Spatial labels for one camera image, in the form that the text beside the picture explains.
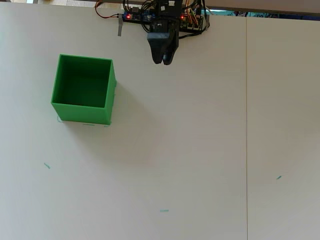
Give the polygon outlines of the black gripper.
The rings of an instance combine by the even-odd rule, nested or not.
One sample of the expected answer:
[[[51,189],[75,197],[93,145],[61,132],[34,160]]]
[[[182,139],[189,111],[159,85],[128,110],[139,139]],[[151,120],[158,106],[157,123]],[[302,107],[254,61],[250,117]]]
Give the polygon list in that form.
[[[158,16],[151,20],[147,41],[155,64],[170,65],[179,47],[180,22],[176,17]]]

